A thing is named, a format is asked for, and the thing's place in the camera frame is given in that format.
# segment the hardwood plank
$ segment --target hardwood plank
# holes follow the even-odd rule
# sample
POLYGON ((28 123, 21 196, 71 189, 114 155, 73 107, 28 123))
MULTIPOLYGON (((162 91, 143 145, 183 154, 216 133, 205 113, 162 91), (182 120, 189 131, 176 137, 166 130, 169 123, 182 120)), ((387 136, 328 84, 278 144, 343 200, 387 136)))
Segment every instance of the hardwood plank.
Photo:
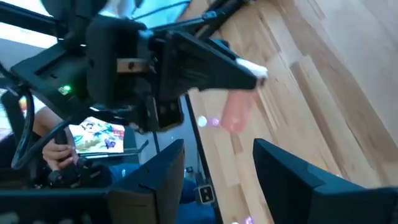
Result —
MULTIPOLYGON (((183 17, 208 3, 193 0, 183 17)), ((254 138, 365 187, 398 184, 395 5, 257 0, 222 26, 218 37, 270 76, 243 132, 199 130, 224 223, 248 216, 272 223, 252 160, 254 138)), ((221 117, 227 91, 189 94, 195 118, 221 117)))

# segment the finger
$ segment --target finger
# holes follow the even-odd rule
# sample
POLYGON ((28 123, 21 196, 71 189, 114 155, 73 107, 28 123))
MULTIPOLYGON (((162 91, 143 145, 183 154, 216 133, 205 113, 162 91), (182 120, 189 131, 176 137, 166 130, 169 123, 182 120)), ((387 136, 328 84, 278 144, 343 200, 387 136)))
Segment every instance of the finger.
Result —
POLYGON ((44 151, 63 151, 66 149, 68 149, 68 145, 57 144, 54 139, 51 139, 51 141, 44 146, 44 151))
POLYGON ((44 158, 44 160, 47 162, 47 164, 49 165, 49 167, 52 171, 60 170, 57 161, 54 161, 51 159, 46 159, 46 158, 44 158))
POLYGON ((72 152, 72 158, 73 158, 73 163, 77 164, 77 161, 79 160, 79 155, 76 153, 76 151, 72 152))
POLYGON ((58 163, 58 166, 60 169, 64 169, 67 166, 69 166, 69 164, 71 164, 73 162, 73 158, 69 157, 68 159, 65 159, 64 161, 58 163))
POLYGON ((52 160, 60 160, 69 157, 69 155, 72 152, 70 150, 62 151, 62 152, 53 152, 53 151, 47 151, 44 152, 43 155, 47 157, 48 159, 52 160))
POLYGON ((53 151, 57 151, 57 152, 62 152, 62 151, 66 151, 66 150, 72 150, 75 149, 73 146, 69 146, 67 144, 65 145, 61 145, 61 144, 54 144, 53 146, 53 151))

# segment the pink object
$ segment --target pink object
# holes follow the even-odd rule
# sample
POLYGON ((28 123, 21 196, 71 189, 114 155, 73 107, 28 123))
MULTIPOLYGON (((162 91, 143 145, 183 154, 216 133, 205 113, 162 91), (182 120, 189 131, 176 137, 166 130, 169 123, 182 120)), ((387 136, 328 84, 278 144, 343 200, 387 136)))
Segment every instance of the pink object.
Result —
MULTIPOLYGON (((236 61, 238 64, 247 67, 253 74, 259 77, 257 86, 261 86, 267 78, 267 68, 262 67, 246 60, 236 61)), ((249 121, 250 112, 254 106, 254 96, 256 90, 233 90, 228 93, 221 117, 221 126, 231 132, 239 133, 243 131, 249 121)))

